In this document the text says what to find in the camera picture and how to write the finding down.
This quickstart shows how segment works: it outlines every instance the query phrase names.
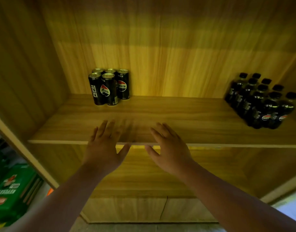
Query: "finger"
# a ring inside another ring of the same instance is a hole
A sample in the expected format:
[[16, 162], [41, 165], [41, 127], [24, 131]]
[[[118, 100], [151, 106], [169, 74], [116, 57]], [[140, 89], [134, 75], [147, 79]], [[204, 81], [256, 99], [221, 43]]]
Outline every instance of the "finger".
[[107, 120], [104, 120], [103, 123], [98, 128], [98, 131], [96, 132], [97, 137], [101, 137], [103, 135], [106, 125], [107, 125]]
[[145, 150], [151, 159], [157, 164], [160, 155], [151, 146], [145, 145]]
[[150, 132], [151, 132], [152, 136], [154, 137], [154, 139], [158, 143], [161, 143], [163, 141], [164, 137], [158, 131], [156, 131], [154, 128], [150, 128]]
[[123, 121], [122, 124], [119, 126], [119, 128], [111, 134], [111, 138], [115, 141], [115, 143], [119, 141], [120, 136], [123, 132], [124, 126], [125, 126], [125, 121]]
[[93, 142], [93, 141], [95, 140], [97, 130], [98, 130], [98, 127], [96, 127], [96, 128], [93, 130], [93, 134], [92, 134], [92, 136], [90, 137], [90, 141], [91, 141], [91, 142]]
[[169, 131], [169, 133], [172, 135], [172, 136], [174, 136], [174, 137], [176, 137], [177, 136], [177, 134], [176, 134], [176, 132], [168, 125], [168, 124], [166, 124], [166, 123], [163, 123], [163, 126], [165, 127], [165, 128], [167, 128], [167, 130]]
[[169, 137], [171, 135], [168, 129], [165, 128], [165, 126], [163, 126], [159, 122], [157, 123], [157, 127], [158, 127], [158, 130], [160, 130], [160, 134], [162, 134], [164, 137]]
[[112, 132], [114, 131], [114, 126], [115, 126], [115, 121], [114, 120], [110, 121], [110, 123], [107, 125], [104, 131], [103, 136], [110, 137]]
[[119, 151], [118, 155], [120, 158], [120, 161], [122, 162], [124, 158], [127, 156], [128, 151], [130, 150], [132, 144], [127, 143], [123, 146], [123, 148]]

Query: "lower shelf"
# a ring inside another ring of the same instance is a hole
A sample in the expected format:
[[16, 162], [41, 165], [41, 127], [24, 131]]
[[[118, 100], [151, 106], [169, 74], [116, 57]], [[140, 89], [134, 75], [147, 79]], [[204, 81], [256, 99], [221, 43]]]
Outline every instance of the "lower shelf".
[[96, 106], [91, 95], [71, 95], [29, 142], [87, 144], [105, 119], [126, 122], [121, 143], [156, 144], [149, 127], [167, 122], [189, 146], [296, 148], [296, 122], [290, 118], [276, 130], [256, 130], [223, 99], [146, 96]]
[[[35, 157], [59, 183], [66, 181], [79, 168], [86, 148], [85, 145], [67, 144], [33, 146]], [[191, 150], [191, 154], [208, 171], [253, 195], [231, 148]], [[132, 148], [122, 165], [100, 182], [91, 197], [102, 196], [194, 195], [178, 179], [160, 169], [144, 149]]]

